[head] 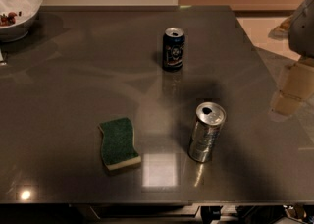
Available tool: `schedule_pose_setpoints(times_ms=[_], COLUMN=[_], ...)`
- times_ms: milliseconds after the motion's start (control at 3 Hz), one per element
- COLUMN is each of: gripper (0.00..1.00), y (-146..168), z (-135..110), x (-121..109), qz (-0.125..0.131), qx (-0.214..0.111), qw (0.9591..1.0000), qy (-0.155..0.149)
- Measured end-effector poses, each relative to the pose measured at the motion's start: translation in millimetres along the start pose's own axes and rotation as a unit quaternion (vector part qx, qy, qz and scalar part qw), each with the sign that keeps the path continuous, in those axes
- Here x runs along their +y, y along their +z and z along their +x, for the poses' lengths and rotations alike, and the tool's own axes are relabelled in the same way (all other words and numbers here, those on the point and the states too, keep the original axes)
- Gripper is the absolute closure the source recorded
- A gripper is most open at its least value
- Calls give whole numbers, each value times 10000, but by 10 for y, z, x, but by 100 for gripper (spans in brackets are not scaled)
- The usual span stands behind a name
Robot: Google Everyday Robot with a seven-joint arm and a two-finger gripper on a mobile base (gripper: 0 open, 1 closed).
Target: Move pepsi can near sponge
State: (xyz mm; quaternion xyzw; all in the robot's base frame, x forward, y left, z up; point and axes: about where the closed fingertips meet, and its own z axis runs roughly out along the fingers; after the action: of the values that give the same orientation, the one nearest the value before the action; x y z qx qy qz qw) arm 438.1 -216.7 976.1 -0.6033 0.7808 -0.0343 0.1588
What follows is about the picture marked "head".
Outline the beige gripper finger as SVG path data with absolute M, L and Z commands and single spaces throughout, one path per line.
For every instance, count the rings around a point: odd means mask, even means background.
M 300 58 L 283 68 L 279 91 L 288 97 L 307 100 L 314 94 L 314 59 Z
M 300 99 L 284 95 L 276 91 L 271 100 L 271 109 L 281 115 L 292 115 L 302 104 Z

